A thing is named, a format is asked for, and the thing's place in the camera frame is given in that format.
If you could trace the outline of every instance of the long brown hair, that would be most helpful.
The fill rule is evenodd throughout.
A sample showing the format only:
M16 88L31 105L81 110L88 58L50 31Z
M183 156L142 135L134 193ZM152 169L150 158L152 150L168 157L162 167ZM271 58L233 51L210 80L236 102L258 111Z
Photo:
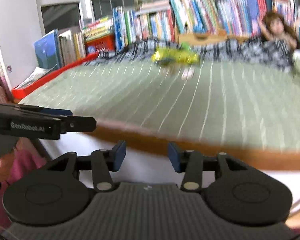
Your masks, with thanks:
M297 41L297 49L300 49L300 42L296 35L296 32L293 30L292 27L290 27L289 25L286 24L286 22L281 14L273 12L273 11L266 13L266 15L263 18L263 22L266 25L268 31L273 35L273 33L270 29L270 24L273 20L276 20L276 19L279 19L282 22L284 32L290 34L291 37Z

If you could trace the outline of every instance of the round black disc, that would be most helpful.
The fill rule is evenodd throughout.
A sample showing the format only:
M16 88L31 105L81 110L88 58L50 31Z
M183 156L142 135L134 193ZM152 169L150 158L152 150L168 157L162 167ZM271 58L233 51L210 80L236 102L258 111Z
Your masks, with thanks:
M12 221L31 226L50 226L80 214L89 203L89 191L71 175L37 170L11 186L3 206Z
M292 194L282 183L261 172L234 171L205 191L207 205L219 217L244 226L285 221Z

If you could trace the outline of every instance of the white wall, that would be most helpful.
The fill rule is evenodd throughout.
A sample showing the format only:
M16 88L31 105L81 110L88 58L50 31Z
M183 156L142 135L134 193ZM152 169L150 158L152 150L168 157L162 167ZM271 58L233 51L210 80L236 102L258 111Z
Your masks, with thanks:
M33 43L41 37L37 0L0 0L0 58L10 89L37 67Z

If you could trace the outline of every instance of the metal screw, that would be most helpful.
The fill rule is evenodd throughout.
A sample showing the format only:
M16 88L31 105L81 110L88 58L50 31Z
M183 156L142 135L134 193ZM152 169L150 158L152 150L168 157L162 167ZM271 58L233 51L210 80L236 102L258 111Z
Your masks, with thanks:
M97 184L97 189L101 191L109 190L112 188L112 185L109 182L100 182Z
M199 188L199 184L196 182L186 182L183 187L187 190L195 190Z

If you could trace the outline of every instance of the wooden tray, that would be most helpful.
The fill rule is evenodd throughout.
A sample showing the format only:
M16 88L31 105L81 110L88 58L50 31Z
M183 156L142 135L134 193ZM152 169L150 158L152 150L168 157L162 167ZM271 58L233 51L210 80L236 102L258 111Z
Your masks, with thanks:
M245 40L247 40L249 37L227 35L225 30L218 31L218 34L210 34L210 33L180 34L178 29L175 28L175 38L176 38L176 42L178 43L186 42L190 45L207 45L207 44L214 44L221 41L225 41L227 38L237 39L239 43L242 43Z

